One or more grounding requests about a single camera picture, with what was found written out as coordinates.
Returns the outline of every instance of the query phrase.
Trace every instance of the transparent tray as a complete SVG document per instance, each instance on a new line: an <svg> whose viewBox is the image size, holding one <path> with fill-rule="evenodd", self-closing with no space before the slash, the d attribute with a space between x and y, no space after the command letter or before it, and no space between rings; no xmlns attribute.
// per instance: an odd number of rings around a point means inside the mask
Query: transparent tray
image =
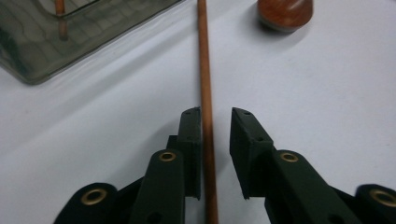
<svg viewBox="0 0 396 224"><path fill-rule="evenodd" d="M0 0L0 64L39 84L181 0Z"/></svg>

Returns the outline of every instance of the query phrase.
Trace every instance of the wooden knob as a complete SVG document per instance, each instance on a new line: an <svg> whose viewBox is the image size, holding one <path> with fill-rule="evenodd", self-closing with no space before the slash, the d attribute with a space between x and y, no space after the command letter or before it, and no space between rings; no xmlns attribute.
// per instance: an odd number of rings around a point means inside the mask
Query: wooden knob
<svg viewBox="0 0 396 224"><path fill-rule="evenodd" d="M313 15L313 0L258 0L261 21L278 31L293 32Z"/></svg>

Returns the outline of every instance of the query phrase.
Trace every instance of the wooden dowel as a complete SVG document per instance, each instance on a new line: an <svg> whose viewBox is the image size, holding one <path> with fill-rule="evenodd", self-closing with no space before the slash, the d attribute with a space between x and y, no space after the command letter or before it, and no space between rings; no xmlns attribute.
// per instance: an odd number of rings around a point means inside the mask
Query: wooden dowel
<svg viewBox="0 0 396 224"><path fill-rule="evenodd" d="M55 0L55 13L57 16L64 14L64 0Z"/></svg>
<svg viewBox="0 0 396 224"><path fill-rule="evenodd" d="M206 1L198 0L199 59L201 77L201 108L204 138L204 179L206 224L218 224L216 166L213 143L212 93L210 84L209 44Z"/></svg>

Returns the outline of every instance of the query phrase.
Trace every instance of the round brown wooden object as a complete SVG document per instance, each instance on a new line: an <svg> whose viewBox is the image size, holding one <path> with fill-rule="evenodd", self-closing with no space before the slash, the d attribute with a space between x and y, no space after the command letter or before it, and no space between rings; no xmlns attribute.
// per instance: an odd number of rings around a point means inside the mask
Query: round brown wooden object
<svg viewBox="0 0 396 224"><path fill-rule="evenodd" d="M293 32L307 24L313 14L313 0L259 0L261 21L278 31Z"/></svg>

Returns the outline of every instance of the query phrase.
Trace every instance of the white table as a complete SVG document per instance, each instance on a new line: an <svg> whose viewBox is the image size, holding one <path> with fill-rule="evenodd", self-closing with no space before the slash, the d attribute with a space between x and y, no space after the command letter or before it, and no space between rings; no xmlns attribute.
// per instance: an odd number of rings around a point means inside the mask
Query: white table
<svg viewBox="0 0 396 224"><path fill-rule="evenodd" d="M290 35L263 30L253 0L207 7L220 223L269 223L236 178L233 106L330 185L396 189L395 0L316 1ZM85 185L142 176L200 104L196 27L187 0L41 85L0 69L0 223L51 223ZM186 223L203 222L204 202L188 199Z"/></svg>

